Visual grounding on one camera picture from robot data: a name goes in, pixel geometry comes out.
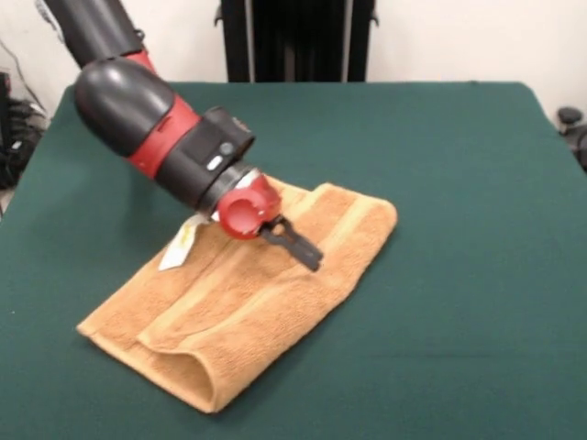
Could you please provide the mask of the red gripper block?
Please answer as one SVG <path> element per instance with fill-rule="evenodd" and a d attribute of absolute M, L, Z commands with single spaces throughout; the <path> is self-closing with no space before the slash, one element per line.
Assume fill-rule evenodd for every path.
<path fill-rule="evenodd" d="M 227 192 L 220 199 L 217 212 L 219 224 L 230 237 L 252 239 L 260 230 L 260 236 L 268 243 L 284 248 L 307 269 L 319 270 L 323 252 L 299 234 L 289 219 L 277 216 L 281 212 L 281 196 L 265 176 L 254 178 L 248 186 Z M 273 219 L 274 226 L 262 227 Z"/>

